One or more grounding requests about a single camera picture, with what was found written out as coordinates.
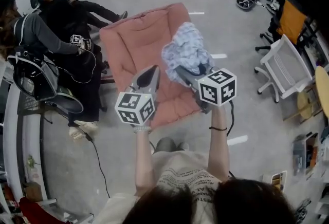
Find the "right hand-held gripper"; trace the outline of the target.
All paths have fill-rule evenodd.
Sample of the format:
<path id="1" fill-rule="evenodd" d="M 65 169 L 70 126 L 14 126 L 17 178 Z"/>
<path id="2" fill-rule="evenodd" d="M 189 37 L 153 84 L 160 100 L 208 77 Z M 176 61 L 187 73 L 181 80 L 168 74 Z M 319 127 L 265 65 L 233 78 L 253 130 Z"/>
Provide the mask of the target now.
<path id="1" fill-rule="evenodd" d="M 236 75 L 226 68 L 213 68 L 209 63 L 199 64 L 199 75 L 182 66 L 175 68 L 178 76 L 194 90 L 195 101 L 207 114 L 211 107 L 233 105 L 236 97 Z"/>

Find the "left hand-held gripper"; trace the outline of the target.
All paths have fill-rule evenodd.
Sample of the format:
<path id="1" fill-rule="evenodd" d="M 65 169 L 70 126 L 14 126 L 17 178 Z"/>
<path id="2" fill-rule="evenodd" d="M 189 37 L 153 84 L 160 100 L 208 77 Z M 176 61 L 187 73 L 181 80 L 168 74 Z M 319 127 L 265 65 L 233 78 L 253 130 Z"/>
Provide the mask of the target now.
<path id="1" fill-rule="evenodd" d="M 149 127 L 156 112 L 155 100 L 160 81 L 158 65 L 138 72 L 130 86 L 120 92 L 115 111 L 121 122 L 132 127 Z"/>

